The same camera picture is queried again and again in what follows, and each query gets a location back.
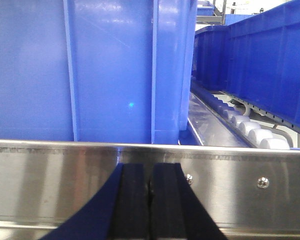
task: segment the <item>conveyor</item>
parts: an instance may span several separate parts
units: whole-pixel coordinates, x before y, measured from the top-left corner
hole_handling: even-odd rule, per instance
[[[180,163],[230,240],[300,239],[300,150],[0,140],[0,240],[57,228],[118,163],[143,164],[146,180],[156,163]]]

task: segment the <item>blue plastic bin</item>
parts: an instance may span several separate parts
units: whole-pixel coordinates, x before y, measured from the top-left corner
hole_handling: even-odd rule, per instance
[[[229,27],[227,91],[300,128],[300,0]]]
[[[207,26],[195,32],[192,75],[207,90],[227,86],[228,26]]]
[[[205,1],[203,6],[198,7],[198,16],[212,16],[214,14],[215,6],[213,6],[209,1]]]
[[[226,14],[225,15],[225,25],[230,25],[253,17],[254,15],[243,15],[243,14]]]
[[[196,0],[0,1],[0,139],[176,144],[196,14]]]

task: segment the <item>bolt head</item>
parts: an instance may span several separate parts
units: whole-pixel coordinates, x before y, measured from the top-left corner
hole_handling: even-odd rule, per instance
[[[192,175],[187,174],[187,175],[185,176],[185,179],[186,179],[186,181],[187,181],[187,183],[188,183],[189,185],[191,185],[191,184],[193,183],[193,177],[192,177]]]
[[[260,177],[259,179],[258,179],[258,182],[257,182],[257,186],[258,186],[258,188],[260,188],[260,189],[266,189],[266,188],[268,188],[269,187],[269,184],[270,184],[270,181],[269,181],[269,179],[268,178],[266,178],[266,177]]]

